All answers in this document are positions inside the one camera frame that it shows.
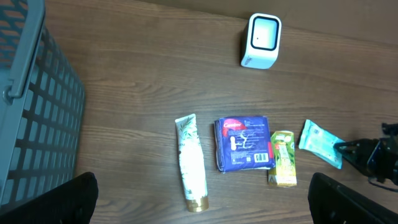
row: plastic packet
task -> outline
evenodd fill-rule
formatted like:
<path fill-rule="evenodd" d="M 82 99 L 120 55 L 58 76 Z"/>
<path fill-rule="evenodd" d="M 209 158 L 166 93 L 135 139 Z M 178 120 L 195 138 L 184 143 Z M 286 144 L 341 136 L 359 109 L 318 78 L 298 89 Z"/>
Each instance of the plastic packet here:
<path fill-rule="evenodd" d="M 339 142 L 344 141 L 320 128 L 314 122 L 306 120 L 298 148 L 308 150 L 337 169 L 341 169 L 342 155 L 333 148 Z"/>
<path fill-rule="evenodd" d="M 233 116 L 214 125 L 220 172 L 275 167 L 267 117 Z"/>

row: basket handle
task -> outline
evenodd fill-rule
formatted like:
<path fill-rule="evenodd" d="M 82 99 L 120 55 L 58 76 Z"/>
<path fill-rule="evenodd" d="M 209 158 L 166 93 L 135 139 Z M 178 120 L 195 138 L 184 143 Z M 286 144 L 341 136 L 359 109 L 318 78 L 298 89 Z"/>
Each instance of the basket handle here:
<path fill-rule="evenodd" d="M 26 77 L 31 65 L 34 64 L 34 53 L 44 23 L 44 0 L 27 0 L 29 7 L 25 26 L 16 50 L 14 61 L 11 65 L 9 79 L 12 86 L 8 93 L 11 98 L 20 98 L 24 91 Z"/>

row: cream tube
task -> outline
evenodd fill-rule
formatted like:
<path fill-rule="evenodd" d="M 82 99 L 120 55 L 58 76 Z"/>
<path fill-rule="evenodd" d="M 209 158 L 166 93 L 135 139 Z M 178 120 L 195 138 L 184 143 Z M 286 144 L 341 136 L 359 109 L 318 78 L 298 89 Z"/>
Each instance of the cream tube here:
<path fill-rule="evenodd" d="M 195 114 L 175 120 L 178 134 L 178 158 L 187 208 L 201 212 L 209 207 L 203 152 Z"/>

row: small box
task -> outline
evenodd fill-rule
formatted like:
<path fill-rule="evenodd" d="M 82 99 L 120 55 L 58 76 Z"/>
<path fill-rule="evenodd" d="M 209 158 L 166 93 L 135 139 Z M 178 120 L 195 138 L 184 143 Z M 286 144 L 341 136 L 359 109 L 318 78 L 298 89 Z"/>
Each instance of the small box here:
<path fill-rule="evenodd" d="M 255 13 L 250 17 L 241 39 L 241 65 L 268 69 L 276 61 L 282 23 L 276 16 Z"/>
<path fill-rule="evenodd" d="M 279 187 L 297 185 L 294 160 L 294 134 L 276 131 L 271 137 L 275 155 L 275 168 L 268 171 L 268 183 Z"/>
<path fill-rule="evenodd" d="M 221 172 L 275 167 L 265 116 L 236 116 L 215 121 L 217 167 Z"/>

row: white cube speaker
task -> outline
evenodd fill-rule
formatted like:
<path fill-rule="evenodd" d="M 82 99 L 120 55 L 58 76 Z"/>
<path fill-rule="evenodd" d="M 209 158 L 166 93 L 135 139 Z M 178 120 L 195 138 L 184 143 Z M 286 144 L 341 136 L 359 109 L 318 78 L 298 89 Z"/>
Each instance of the white cube speaker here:
<path fill-rule="evenodd" d="M 282 23 L 276 16 L 255 13 L 242 36 L 241 65 L 247 68 L 270 68 L 279 51 Z"/>

